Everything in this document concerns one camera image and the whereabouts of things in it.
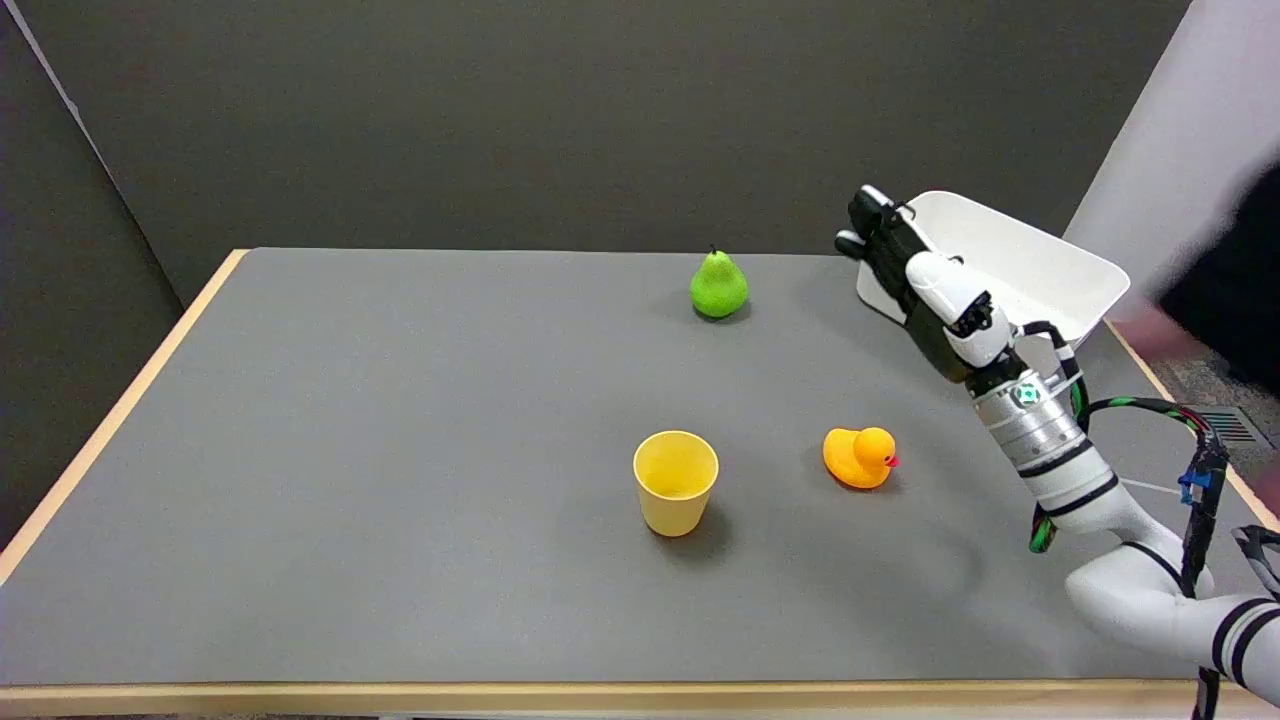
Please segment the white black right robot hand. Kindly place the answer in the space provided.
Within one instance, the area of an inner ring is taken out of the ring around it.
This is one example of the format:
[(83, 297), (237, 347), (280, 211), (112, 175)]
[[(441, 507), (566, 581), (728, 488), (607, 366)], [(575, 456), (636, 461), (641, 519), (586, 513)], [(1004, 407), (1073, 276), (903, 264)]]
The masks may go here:
[(864, 184), (847, 209), (851, 227), (838, 232), (836, 250), (860, 263), (888, 300), (883, 314), (945, 379), (983, 395), (1029, 370), (987, 283), (932, 247), (909, 204)]

